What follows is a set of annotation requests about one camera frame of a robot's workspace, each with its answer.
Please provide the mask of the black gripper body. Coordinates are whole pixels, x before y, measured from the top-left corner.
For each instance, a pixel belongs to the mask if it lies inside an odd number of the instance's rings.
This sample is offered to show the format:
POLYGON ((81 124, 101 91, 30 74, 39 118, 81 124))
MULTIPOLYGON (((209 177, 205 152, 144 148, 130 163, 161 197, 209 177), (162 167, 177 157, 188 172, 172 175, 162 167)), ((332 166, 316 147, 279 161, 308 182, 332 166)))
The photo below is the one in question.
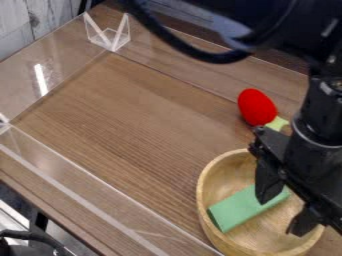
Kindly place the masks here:
POLYGON ((265 126, 256 126, 248 151, 256 161, 267 158, 279 163, 284 187, 304 205, 321 208, 323 226, 342 235, 342 141, 325 140, 299 116, 291 128, 291 135, 284 135, 265 126))

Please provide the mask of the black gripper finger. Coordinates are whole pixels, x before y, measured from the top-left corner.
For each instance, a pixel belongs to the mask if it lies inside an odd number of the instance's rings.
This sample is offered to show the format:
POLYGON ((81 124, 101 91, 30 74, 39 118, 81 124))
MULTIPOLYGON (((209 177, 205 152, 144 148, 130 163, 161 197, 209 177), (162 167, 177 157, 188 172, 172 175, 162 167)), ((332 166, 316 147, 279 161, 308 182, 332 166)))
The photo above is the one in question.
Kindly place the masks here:
POLYGON ((296 237, 303 237, 319 225, 324 225, 324 215, 321 213, 321 208, 317 205, 305 204, 300 212, 291 219, 285 233, 292 234, 296 237))
POLYGON ((260 204, 272 200, 283 190, 283 168, 277 162, 259 158, 255 169, 255 196, 260 204))

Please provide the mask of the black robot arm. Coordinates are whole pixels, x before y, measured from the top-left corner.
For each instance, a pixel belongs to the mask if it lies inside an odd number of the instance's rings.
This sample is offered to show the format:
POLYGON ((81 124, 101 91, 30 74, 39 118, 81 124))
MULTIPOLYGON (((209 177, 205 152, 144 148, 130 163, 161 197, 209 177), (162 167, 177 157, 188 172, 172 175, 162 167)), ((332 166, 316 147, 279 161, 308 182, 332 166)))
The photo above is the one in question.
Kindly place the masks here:
POLYGON ((308 89, 292 133, 253 128, 255 196, 267 203, 287 187, 304 201, 287 232, 316 226, 342 234, 342 0, 182 0, 210 11, 229 50, 205 52, 174 36, 146 0, 118 0, 137 22, 174 50, 212 64, 230 64, 276 49, 308 65, 308 89))

